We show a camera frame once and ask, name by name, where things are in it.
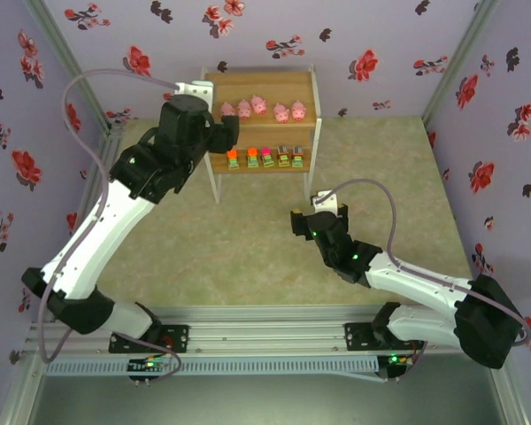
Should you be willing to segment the grey metal sheet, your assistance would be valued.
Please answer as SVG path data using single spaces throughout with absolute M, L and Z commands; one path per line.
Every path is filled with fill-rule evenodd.
M 488 379 L 411 375 L 398 384 L 333 375 L 46 378 L 29 425 L 508 425 Z

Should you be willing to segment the wooden shelf white frame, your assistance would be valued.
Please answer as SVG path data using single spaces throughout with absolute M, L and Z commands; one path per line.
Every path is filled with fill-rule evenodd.
M 309 66 L 306 70 L 242 68 L 232 73 L 212 72 L 204 68 L 201 76 L 204 81 L 211 81 L 214 84 L 212 113 L 216 120 L 222 118 L 220 107 L 224 102 L 229 102 L 236 109 L 241 100 L 245 99 L 250 103 L 251 98 L 256 95 L 263 97 L 267 103 L 265 114 L 256 114 L 252 110 L 247 120 L 240 119 L 240 134 L 237 145 L 233 148 L 238 151 L 240 164 L 238 169 L 227 169 L 227 154 L 209 154 L 204 159 L 214 200 L 217 203 L 220 201 L 222 177 L 226 174 L 301 174 L 304 181 L 304 195 L 310 196 L 322 126 L 314 67 Z M 307 108 L 306 117 L 302 121 L 293 120 L 291 116 L 291 106 L 297 100 L 303 102 Z M 287 123 L 276 121 L 273 108 L 277 103 L 288 107 Z M 288 167 L 278 167 L 277 164 L 277 148 L 282 145 L 289 150 Z M 303 148 L 302 168 L 291 166 L 294 146 Z M 258 150 L 258 168 L 247 167 L 247 150 L 251 147 Z M 272 167 L 263 167 L 260 152 L 264 147 L 271 150 L 274 161 Z

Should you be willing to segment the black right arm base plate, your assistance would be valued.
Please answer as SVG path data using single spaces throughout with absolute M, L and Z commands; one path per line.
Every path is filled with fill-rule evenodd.
M 343 325 L 344 341 L 349 352 L 367 351 L 418 351 L 420 340 L 400 340 L 386 328 L 374 330 L 369 322 L 351 322 Z

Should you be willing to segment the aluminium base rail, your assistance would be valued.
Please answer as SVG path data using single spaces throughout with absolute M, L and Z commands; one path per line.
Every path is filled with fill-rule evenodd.
M 298 305 L 185 307 L 155 309 L 164 324 L 188 325 L 187 350 L 182 357 L 326 356 L 347 351 L 346 323 L 371 323 L 377 305 Z M 454 319 L 408 305 L 400 313 L 397 337 L 428 341 L 426 353 L 461 353 L 456 345 Z M 65 333 L 59 321 L 44 325 L 45 347 L 52 352 Z M 111 332 L 72 333 L 59 358 L 106 357 Z

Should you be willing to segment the aluminium side rail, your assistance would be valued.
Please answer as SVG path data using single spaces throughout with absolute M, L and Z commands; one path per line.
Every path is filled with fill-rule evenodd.
M 109 173 L 119 157 L 126 130 L 125 124 L 111 124 L 105 131 L 98 130 L 92 136 L 78 134 L 78 140 L 75 142 L 84 156 L 82 166 L 78 169 L 82 193 L 75 209 L 77 216 L 71 234 L 76 232 L 89 213 L 95 211 L 98 198 L 103 193 L 101 169 L 90 153 L 97 156 L 103 170 Z

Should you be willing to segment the aluminium corner post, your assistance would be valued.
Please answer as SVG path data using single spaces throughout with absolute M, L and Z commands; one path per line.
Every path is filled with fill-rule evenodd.
M 56 56 L 64 67 L 66 73 L 70 77 L 75 77 L 77 74 L 80 74 L 82 69 L 58 24 L 53 19 L 53 15 L 47 7 L 45 0 L 22 0 L 22 3 L 27 7 L 43 35 L 50 43 L 51 48 L 56 53 Z M 92 114 L 101 129 L 105 133 L 108 133 L 112 129 L 112 125 L 108 123 L 96 94 L 89 82 L 80 81 L 76 84 L 76 88 L 87 106 L 91 109 Z
M 488 27 L 489 21 L 502 0 L 480 0 L 474 8 L 473 17 L 463 35 L 454 54 L 452 55 L 445 73 L 439 81 L 433 95 L 421 115 L 426 127 L 439 111 L 443 99 L 447 96 L 450 85 L 455 81 L 458 72 L 464 67 L 473 46 L 479 41 L 481 34 Z

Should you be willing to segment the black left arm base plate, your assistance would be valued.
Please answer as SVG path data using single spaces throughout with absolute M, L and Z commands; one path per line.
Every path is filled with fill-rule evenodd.
M 163 352 L 159 350 L 159 348 L 162 348 L 176 353 L 185 353 L 189 341 L 189 326 L 164 324 L 156 330 L 152 330 L 147 337 L 142 338 L 142 341 L 156 345 L 158 348 L 148 347 L 112 333 L 108 351 L 111 354 L 162 354 Z

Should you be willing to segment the aluminium frame bar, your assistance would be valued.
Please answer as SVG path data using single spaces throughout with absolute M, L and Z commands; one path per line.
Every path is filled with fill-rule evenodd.
M 500 369 L 491 369 L 489 374 L 504 425 L 530 425 L 512 359 L 507 359 Z
M 24 352 L 16 364 L 18 371 L 0 413 L 0 425 L 28 425 L 45 365 L 36 352 Z

